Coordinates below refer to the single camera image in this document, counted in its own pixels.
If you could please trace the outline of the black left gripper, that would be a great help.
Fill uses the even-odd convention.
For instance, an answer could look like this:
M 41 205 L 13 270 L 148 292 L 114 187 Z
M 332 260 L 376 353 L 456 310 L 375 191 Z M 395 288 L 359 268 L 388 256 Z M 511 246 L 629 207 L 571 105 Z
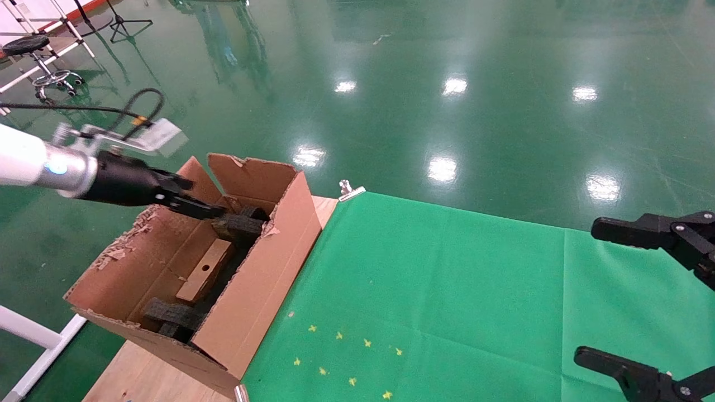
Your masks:
M 159 203 L 173 213 L 200 221 L 223 217 L 227 209 L 181 194 L 194 188 L 194 181 L 171 171 L 157 171 L 140 159 L 109 151 L 97 155 L 97 171 L 89 189 L 78 198 L 96 203 L 137 207 Z

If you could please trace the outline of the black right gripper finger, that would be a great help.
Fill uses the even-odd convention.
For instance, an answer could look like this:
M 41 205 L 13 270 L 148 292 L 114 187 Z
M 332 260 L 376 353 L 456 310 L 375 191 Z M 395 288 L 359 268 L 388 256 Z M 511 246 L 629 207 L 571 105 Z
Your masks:
M 702 401 L 714 392 L 714 367 L 676 381 L 667 372 L 595 348 L 577 348 L 574 363 L 612 377 L 628 401 Z
M 668 217 L 646 213 L 636 221 L 598 217 L 590 234 L 619 245 L 662 249 L 711 290 L 714 289 L 714 214 Z

